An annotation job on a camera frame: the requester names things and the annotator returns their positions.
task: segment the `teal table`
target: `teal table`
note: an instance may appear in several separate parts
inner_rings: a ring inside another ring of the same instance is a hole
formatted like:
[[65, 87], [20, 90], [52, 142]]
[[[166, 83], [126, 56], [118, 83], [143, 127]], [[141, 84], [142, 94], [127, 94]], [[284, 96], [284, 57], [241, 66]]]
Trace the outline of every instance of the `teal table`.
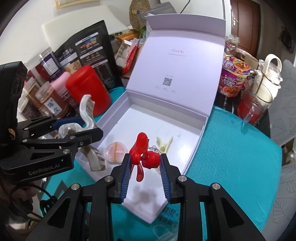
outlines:
[[[114, 89], [112, 102], [124, 91], [124, 88]], [[262, 230], [279, 185], [281, 155], [281, 148], [255, 127], [243, 126], [237, 116], [214, 106], [186, 175], [205, 185], [220, 183]], [[59, 197], [73, 183], [82, 186], [94, 183], [76, 160], [73, 170], [52, 176], [46, 190]], [[115, 240], [169, 241], [178, 233], [179, 204], [167, 205], [152, 224], [142, 221], [121, 205], [113, 204], [112, 219]], [[202, 221], [205, 240], [204, 215]]]

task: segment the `woven basket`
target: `woven basket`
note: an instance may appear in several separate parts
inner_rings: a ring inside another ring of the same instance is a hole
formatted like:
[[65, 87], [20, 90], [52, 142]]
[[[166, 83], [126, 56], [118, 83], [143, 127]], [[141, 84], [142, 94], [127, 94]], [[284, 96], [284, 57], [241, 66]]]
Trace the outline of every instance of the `woven basket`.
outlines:
[[150, 3], [148, 0], [132, 0], [129, 10], [130, 23], [133, 29], [140, 30], [137, 14], [150, 10]]

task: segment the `door handle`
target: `door handle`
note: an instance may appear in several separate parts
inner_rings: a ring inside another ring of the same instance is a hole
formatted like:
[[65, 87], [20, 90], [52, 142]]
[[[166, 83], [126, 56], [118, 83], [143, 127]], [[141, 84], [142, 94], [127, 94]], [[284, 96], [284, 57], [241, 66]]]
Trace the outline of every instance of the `door handle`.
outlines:
[[238, 21], [236, 21], [236, 18], [235, 18], [235, 17], [233, 17], [233, 26], [235, 26], [235, 25], [236, 25], [236, 22], [238, 22]]

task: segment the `black snack bag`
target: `black snack bag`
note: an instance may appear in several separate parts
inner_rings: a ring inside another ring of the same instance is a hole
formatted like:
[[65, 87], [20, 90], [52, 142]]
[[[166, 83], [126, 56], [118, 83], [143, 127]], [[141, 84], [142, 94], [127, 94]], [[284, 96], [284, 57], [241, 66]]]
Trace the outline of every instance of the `black snack bag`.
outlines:
[[104, 20], [74, 34], [54, 54], [66, 71], [90, 65], [108, 90], [123, 86]]
[[61, 47], [59, 47], [54, 55], [65, 71], [74, 74], [82, 67], [82, 65], [76, 53], [75, 46], [69, 42], [70, 41], [67, 40]]

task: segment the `open box lid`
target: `open box lid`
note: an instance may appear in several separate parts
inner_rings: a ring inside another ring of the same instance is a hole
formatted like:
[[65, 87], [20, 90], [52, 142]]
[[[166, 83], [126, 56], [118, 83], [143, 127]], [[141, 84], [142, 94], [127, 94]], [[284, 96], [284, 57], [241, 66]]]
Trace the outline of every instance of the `open box lid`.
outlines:
[[225, 20], [192, 14], [162, 14], [146, 19], [152, 31], [127, 91], [208, 117], [221, 75]]

